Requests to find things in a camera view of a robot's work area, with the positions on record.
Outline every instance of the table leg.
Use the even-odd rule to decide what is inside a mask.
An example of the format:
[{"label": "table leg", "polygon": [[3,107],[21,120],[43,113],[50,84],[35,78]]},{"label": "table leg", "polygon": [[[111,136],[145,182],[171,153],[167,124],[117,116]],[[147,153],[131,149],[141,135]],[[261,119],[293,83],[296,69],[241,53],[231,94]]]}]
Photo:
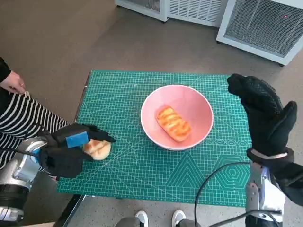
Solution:
[{"label": "table leg", "polygon": [[53,227],[67,227],[86,195],[73,195],[65,210]]}]

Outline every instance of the green cutting mat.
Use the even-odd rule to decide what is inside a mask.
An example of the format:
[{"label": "green cutting mat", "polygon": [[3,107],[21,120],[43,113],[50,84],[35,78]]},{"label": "green cutting mat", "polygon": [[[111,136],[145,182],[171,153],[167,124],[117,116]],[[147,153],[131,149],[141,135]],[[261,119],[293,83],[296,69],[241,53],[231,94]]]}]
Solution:
[{"label": "green cutting mat", "polygon": [[[223,164],[247,160],[250,136],[240,100],[227,91],[227,75],[99,71],[90,74],[79,123],[94,124],[117,139],[110,156],[85,162],[75,179],[61,178],[59,192],[157,201],[195,201],[203,180]],[[140,124],[145,98],[164,85],[200,91],[214,112],[209,136],[187,151],[155,145]],[[244,206],[248,166],[230,166],[212,179],[200,203]]]}]

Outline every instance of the striped pants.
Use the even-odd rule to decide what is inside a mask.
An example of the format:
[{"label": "striped pants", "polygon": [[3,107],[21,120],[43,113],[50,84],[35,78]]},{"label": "striped pants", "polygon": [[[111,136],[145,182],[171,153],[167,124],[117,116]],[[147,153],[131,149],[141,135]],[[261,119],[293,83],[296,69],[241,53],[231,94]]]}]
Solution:
[{"label": "striped pants", "polygon": [[[53,133],[69,123],[27,95],[10,94],[10,104],[0,113],[0,148],[17,148],[22,140],[37,135],[42,125]],[[0,169],[15,153],[0,151]]]}]

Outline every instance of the shoe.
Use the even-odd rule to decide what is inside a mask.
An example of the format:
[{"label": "shoe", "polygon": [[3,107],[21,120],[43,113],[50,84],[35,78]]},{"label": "shoe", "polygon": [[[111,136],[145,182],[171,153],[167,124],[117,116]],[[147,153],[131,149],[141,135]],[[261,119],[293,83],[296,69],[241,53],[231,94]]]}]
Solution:
[{"label": "shoe", "polygon": [[144,224],[144,227],[148,227],[148,217],[145,211],[139,211],[136,213],[135,217],[137,217]]},{"label": "shoe", "polygon": [[171,219],[171,227],[176,227],[180,221],[186,219],[185,213],[181,210],[176,210],[175,213],[172,215]]}]

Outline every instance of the bread roll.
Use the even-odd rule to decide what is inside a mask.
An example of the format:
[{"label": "bread roll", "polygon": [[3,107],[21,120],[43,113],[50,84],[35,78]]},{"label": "bread roll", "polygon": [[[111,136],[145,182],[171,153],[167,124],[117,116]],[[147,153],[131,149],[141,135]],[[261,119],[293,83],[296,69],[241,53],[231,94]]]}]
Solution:
[{"label": "bread roll", "polygon": [[94,160],[103,160],[109,156],[110,142],[91,139],[90,142],[83,145],[83,151]]},{"label": "bread roll", "polygon": [[189,123],[170,106],[160,108],[156,113],[156,119],[165,132],[177,142],[183,142],[190,135]]}]

